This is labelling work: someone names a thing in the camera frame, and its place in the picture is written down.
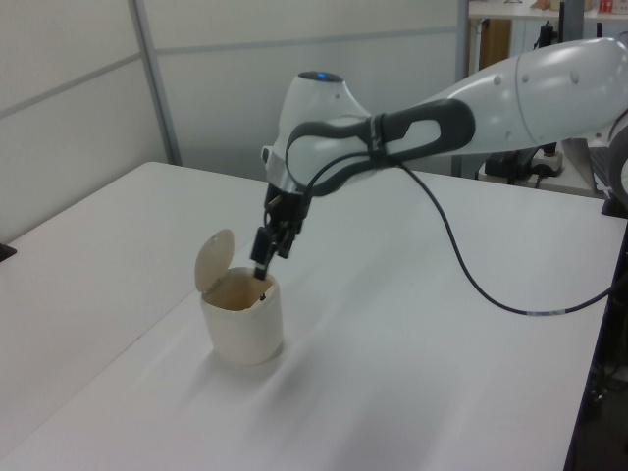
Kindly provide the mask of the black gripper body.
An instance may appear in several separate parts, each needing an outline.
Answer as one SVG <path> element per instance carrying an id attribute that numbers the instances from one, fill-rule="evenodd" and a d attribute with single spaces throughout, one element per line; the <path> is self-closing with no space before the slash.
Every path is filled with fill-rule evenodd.
<path id="1" fill-rule="evenodd" d="M 271 236 L 301 232 L 310 200 L 301 193 L 291 193 L 268 184 L 264 200 L 264 228 Z"/>

